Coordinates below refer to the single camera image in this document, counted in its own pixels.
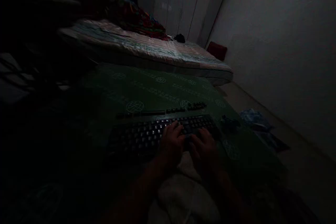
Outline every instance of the bed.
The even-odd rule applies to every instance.
[[[200,46],[125,31],[108,20],[78,20],[59,34],[98,62],[129,65],[207,78],[212,85],[232,81],[232,69]]]

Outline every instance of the table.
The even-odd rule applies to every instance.
[[[217,148],[226,169],[245,194],[260,184],[286,174],[285,167],[244,126],[239,115],[204,78],[140,68],[100,64],[75,87],[36,113],[27,126],[11,136],[5,158],[13,187],[27,190],[45,183],[62,185],[63,198],[54,216],[89,222],[127,186],[142,164],[106,169],[104,153],[113,125],[151,120],[148,117],[116,119],[117,113],[165,110],[203,101],[198,111],[162,115],[160,118],[210,114],[220,127],[222,115],[243,125],[237,134],[223,136],[238,149],[235,160],[222,143]]]

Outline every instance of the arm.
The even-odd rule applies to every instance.
[[[175,121],[164,129],[157,156],[99,223],[140,223],[146,216],[158,188],[182,156],[184,135],[179,134],[183,126],[175,128],[176,125]]]
[[[237,223],[256,223],[253,212],[245,205],[229,175],[220,164],[216,143],[207,129],[199,129],[201,139],[192,135],[191,157],[196,170],[210,185],[210,195],[220,214],[231,213]]]

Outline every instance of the hand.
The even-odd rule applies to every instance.
[[[195,135],[191,135],[192,142],[190,143],[190,155],[194,162],[195,169],[205,178],[216,179],[223,171],[216,143],[212,135],[206,128],[198,129],[201,134],[201,139]]]
[[[183,125],[177,127],[176,125],[177,121],[164,129],[158,155],[155,159],[155,162],[158,162],[162,169],[168,171],[176,168],[183,152],[185,135],[180,135]]]

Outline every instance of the forearm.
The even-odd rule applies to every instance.
[[[229,213],[230,218],[236,223],[256,223],[253,212],[242,200],[240,193],[225,171],[214,175],[212,188],[211,195],[221,215]]]
[[[148,212],[155,193],[167,174],[161,163],[156,159],[150,162],[144,173],[99,223],[139,223]]]

